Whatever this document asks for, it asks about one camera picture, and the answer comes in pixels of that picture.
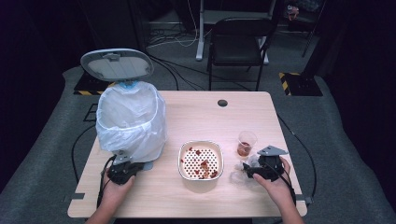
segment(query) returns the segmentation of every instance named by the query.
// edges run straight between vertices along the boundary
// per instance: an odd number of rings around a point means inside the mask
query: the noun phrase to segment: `gray carpet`
[[[277,33],[268,51],[270,64],[263,69],[260,91],[268,91],[278,115],[310,150],[318,173],[315,202],[308,207],[306,223],[396,223],[373,173],[361,160],[357,150],[343,131],[337,106],[321,77],[316,81],[322,97],[287,96],[283,92],[279,72],[302,72],[315,43],[305,58],[301,57],[306,40],[301,35]],[[182,47],[178,43],[148,49],[156,57],[204,72],[207,45],[202,62],[194,60],[197,43]],[[190,82],[207,89],[208,76],[175,66]],[[67,215],[70,197],[76,188],[71,161],[73,144],[80,134],[93,125],[84,117],[99,96],[79,96],[73,89],[82,75],[76,64],[64,72],[65,87],[46,127],[30,153],[0,195],[1,223],[83,223]],[[155,63],[154,75],[145,79],[158,90],[176,90],[174,78]],[[183,91],[194,91],[180,77]],[[215,87],[238,88],[231,84]],[[309,196],[314,175],[309,157],[297,139],[282,124],[291,158],[303,193]],[[91,128],[76,143],[75,159],[78,174],[82,173],[96,133]],[[253,223],[274,223],[277,218],[255,218]]]

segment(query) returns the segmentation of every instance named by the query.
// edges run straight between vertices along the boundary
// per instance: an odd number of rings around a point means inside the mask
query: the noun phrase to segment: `plastic cup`
[[[247,157],[257,143],[257,136],[253,132],[242,131],[238,137],[237,152],[241,157]]]

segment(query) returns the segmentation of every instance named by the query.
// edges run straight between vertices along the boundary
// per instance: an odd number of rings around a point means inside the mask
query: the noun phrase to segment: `yellow and black tape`
[[[106,88],[112,87],[112,86],[114,86],[114,85],[115,85],[115,82],[112,82],[112,83],[108,84],[108,86],[105,87],[104,90],[99,90],[99,91],[76,91],[76,90],[75,90],[75,91],[74,91],[74,94],[75,94],[75,95],[102,95],[103,92],[106,90]]]
[[[286,80],[286,75],[299,76],[300,73],[279,73],[280,81],[282,82],[282,88],[286,95],[291,95],[289,84]]]

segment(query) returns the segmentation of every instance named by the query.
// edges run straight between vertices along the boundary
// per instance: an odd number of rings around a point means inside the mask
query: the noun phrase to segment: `handheld controller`
[[[143,169],[145,165],[144,162],[134,162],[130,161],[123,162],[118,165],[111,164],[108,170],[108,178],[118,185],[125,184],[131,176],[136,175],[138,171]]]
[[[246,163],[243,163],[247,177],[253,178],[253,174],[258,174],[264,179],[271,179],[271,181],[277,180],[284,172],[279,155],[288,154],[289,152],[277,147],[268,146],[257,153],[260,155],[260,167],[250,167]]]

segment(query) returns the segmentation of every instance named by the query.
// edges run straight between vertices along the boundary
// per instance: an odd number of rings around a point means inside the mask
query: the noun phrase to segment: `black curtain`
[[[391,1],[357,1],[325,80],[344,129],[396,211],[396,26]]]
[[[3,190],[64,90],[62,73],[93,41],[77,0],[0,2],[0,164]]]

